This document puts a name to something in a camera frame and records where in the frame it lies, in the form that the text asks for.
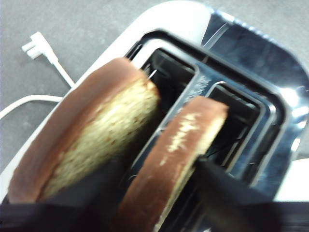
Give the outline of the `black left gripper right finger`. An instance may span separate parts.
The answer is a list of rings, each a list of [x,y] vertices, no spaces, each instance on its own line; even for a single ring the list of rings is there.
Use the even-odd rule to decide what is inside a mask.
[[[215,232],[307,232],[308,202],[274,202],[211,161],[197,161],[203,211]]]

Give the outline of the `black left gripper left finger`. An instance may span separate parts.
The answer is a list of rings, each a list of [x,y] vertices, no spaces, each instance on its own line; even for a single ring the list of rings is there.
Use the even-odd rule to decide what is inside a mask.
[[[39,203],[3,203],[2,232],[104,232],[121,201],[128,164],[113,159]]]

